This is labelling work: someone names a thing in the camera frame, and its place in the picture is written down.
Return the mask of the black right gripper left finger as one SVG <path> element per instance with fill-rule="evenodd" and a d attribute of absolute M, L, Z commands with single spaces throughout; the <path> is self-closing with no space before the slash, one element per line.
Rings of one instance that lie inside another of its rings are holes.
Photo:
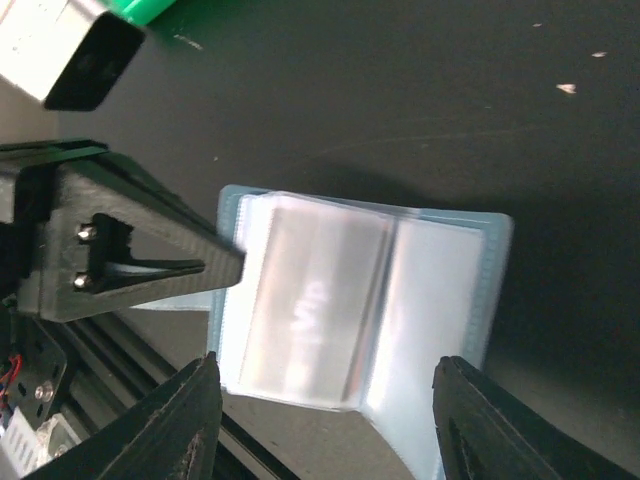
<path fill-rule="evenodd" d="M 29 479 L 210 479 L 222 417 L 216 355 L 198 358 Z"/>

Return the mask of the blue card holder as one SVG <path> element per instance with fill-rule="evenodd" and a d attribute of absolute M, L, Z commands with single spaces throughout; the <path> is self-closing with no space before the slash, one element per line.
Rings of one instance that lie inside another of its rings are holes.
<path fill-rule="evenodd" d="M 355 411 L 415 478 L 442 478 L 434 371 L 483 363 L 512 219 L 229 185 L 218 230 L 241 281 L 150 308 L 208 314 L 223 389 Z"/>

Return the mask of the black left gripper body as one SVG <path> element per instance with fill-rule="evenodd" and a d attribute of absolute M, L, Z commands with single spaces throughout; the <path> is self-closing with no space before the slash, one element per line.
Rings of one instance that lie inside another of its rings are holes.
<path fill-rule="evenodd" d="M 12 316 L 42 320 L 79 320 L 110 311 L 108 303 L 88 298 L 73 313 L 45 313 L 42 285 L 47 248 L 56 239 L 47 224 L 57 191 L 57 169 L 109 151 L 89 139 L 44 140 L 1 145 L 1 303 Z"/>

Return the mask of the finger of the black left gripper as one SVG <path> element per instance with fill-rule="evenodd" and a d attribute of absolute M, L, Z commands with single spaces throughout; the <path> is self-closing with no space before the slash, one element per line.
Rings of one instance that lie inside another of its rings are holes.
<path fill-rule="evenodd" d="M 134 160 L 46 153 L 39 315 L 74 321 L 239 282 L 244 256 Z"/>

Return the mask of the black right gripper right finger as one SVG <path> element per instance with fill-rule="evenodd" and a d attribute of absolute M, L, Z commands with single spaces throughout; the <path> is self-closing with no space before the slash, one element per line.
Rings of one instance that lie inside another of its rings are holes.
<path fill-rule="evenodd" d="M 448 479 L 633 479 L 459 356 L 443 357 L 433 412 Z"/>

